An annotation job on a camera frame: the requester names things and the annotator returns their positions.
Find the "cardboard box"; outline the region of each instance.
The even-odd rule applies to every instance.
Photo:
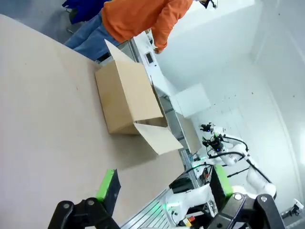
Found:
[[[106,41],[113,57],[95,74],[110,134],[141,134],[157,154],[183,146],[167,128],[161,103],[143,64]]]

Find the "workbench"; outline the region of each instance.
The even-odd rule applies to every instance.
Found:
[[[184,171],[178,151],[108,134],[97,63],[3,15],[0,29],[1,228],[47,228],[58,202],[94,197],[108,168],[122,225]]]

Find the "orange sleeve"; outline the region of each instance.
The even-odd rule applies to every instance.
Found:
[[[174,25],[190,8],[193,0],[172,0],[167,3],[160,13],[157,22],[152,27],[154,45],[160,50],[167,46],[167,38]]]

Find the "screw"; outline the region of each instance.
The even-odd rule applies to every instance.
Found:
[[[243,197],[242,197],[242,195],[240,195],[240,194],[236,194],[236,195],[234,196],[234,198],[235,198],[236,200],[241,200]]]
[[[89,200],[89,201],[88,201],[88,204],[89,204],[89,205],[93,205],[93,204],[94,204],[94,201],[93,201],[93,200]]]
[[[267,201],[267,197],[262,196],[262,197],[261,197],[261,200],[262,200],[263,202],[266,202],[266,201]]]

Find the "floor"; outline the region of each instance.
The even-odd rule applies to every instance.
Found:
[[[64,0],[0,0],[0,14],[64,43],[71,36],[67,31],[71,24],[63,3]]]

